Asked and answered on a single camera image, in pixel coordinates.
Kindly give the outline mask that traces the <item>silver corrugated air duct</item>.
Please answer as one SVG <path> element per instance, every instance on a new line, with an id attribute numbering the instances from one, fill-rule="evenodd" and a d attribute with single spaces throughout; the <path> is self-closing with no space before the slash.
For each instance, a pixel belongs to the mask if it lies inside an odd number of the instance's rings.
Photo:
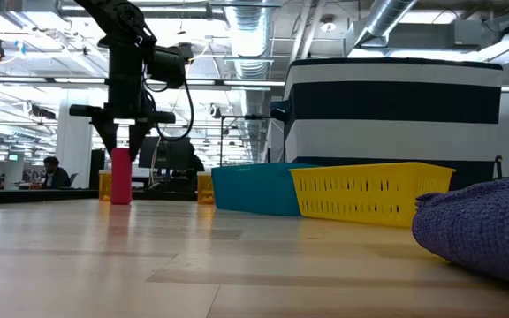
<path id="1" fill-rule="evenodd" d="M 262 59 L 269 57 L 271 11 L 261 2 L 254 5 L 229 6 L 224 13 L 229 24 L 232 54 L 239 58 L 234 63 L 239 80 L 268 80 L 271 63 Z M 247 115 L 268 115 L 270 92 L 246 90 L 244 92 L 244 113 Z M 268 123 L 264 120 L 247 121 L 247 141 L 250 154 L 255 162 L 262 162 L 266 145 Z"/>

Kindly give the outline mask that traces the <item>seated person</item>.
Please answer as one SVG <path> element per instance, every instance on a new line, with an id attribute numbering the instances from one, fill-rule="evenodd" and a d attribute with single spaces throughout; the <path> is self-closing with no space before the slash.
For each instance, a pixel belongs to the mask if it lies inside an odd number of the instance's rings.
<path id="1" fill-rule="evenodd" d="M 72 185 L 68 172 L 59 166 L 59 161 L 55 156 L 46 157 L 43 163 L 46 170 L 43 188 L 58 189 Z"/>

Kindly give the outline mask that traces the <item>black cabinet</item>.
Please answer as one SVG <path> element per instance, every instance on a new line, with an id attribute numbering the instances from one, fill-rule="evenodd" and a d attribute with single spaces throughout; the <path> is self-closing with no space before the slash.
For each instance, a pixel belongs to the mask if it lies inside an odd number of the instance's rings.
<path id="1" fill-rule="evenodd" d="M 88 184 L 90 189 L 98 188 L 101 153 L 102 151 L 99 149 L 94 149 L 91 151 L 89 184 Z"/>

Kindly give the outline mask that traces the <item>person behind monitor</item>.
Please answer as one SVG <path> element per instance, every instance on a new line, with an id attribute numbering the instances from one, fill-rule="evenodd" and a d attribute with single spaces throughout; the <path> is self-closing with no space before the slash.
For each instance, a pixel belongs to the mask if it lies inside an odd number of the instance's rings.
<path id="1" fill-rule="evenodd" d="M 187 176 L 189 178 L 195 178 L 198 172 L 204 172 L 205 167 L 201 161 L 201 159 L 195 153 L 195 148 L 192 144 L 189 145 L 189 159 L 188 159 L 188 168 L 187 168 Z"/>

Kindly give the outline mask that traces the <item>orange pill bottle white cap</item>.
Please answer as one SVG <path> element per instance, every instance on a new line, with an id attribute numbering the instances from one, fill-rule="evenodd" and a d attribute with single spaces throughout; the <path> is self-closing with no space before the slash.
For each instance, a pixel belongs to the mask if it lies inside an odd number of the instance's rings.
<path id="1" fill-rule="evenodd" d="M 99 170 L 98 198 L 100 201 L 110 201 L 111 170 Z"/>
<path id="2" fill-rule="evenodd" d="M 197 203 L 201 205 L 213 205 L 215 203 L 214 188 L 210 172 L 197 172 Z"/>

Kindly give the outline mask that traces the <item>white building pillar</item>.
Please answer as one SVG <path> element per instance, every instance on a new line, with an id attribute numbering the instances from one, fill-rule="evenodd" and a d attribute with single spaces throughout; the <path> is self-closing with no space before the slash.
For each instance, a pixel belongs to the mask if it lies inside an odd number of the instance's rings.
<path id="1" fill-rule="evenodd" d="M 73 104 L 86 105 L 88 95 L 81 89 L 62 89 L 57 118 L 56 157 L 70 175 L 76 174 L 74 188 L 89 186 L 92 126 L 88 117 L 75 117 L 69 112 Z"/>

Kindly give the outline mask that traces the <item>teal plastic tray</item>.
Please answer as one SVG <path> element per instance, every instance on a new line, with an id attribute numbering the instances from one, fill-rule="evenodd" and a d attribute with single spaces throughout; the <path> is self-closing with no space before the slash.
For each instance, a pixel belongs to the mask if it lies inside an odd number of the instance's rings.
<path id="1" fill-rule="evenodd" d="M 301 216 L 291 169 L 303 163 L 256 163 L 211 169 L 218 209 L 266 216 Z"/>

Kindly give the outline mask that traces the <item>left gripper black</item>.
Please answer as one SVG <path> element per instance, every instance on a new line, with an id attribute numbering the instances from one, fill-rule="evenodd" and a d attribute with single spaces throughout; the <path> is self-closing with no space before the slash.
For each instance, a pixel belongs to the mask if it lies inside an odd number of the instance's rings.
<path id="1" fill-rule="evenodd" d="M 173 124 L 175 115 L 156 110 L 145 89 L 147 61 L 152 48 L 112 46 L 109 48 L 109 76 L 105 80 L 108 99 L 103 107 L 73 104 L 69 110 L 75 117 L 90 117 L 109 155 L 117 147 L 118 124 L 114 119 L 133 119 L 129 126 L 129 156 L 134 161 L 153 123 Z"/>

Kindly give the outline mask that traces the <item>silver smooth air duct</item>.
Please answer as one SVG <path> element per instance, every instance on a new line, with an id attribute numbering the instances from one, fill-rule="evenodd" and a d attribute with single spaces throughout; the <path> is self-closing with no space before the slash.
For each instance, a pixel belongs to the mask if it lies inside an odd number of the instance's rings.
<path id="1" fill-rule="evenodd" d="M 386 47 L 390 32 L 418 0 L 375 0 L 369 15 L 357 27 L 355 47 Z"/>

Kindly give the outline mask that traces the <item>red plastic bottle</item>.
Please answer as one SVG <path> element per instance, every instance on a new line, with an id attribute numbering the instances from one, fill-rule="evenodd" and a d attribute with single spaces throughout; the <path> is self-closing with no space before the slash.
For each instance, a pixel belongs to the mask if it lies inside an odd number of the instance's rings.
<path id="1" fill-rule="evenodd" d="M 111 153 L 111 193 L 113 205 L 132 201 L 132 161 L 128 148 L 114 148 Z"/>

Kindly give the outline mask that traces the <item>yellow plastic basket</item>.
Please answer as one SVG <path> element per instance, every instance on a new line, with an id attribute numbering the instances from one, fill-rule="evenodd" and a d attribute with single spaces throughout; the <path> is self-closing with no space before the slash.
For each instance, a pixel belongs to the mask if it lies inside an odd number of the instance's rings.
<path id="1" fill-rule="evenodd" d="M 454 169 L 427 163 L 379 163 L 292 169 L 305 217 L 409 228 L 416 198 L 449 191 Z"/>

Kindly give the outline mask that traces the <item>black computer monitor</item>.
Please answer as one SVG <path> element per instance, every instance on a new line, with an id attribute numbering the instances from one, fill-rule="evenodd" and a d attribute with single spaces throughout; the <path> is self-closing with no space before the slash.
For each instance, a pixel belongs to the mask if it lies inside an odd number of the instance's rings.
<path id="1" fill-rule="evenodd" d="M 190 163 L 191 143 L 188 138 L 178 141 L 146 137 L 139 152 L 138 166 L 168 170 L 185 170 Z"/>

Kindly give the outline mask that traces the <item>navy white striped fabric bin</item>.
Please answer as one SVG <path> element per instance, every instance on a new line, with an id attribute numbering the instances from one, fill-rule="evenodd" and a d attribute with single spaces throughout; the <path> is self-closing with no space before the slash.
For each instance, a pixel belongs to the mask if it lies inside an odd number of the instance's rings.
<path id="1" fill-rule="evenodd" d="M 499 64 L 304 59 L 270 114 L 284 124 L 289 163 L 429 163 L 452 168 L 458 190 L 493 178 L 502 83 Z"/>

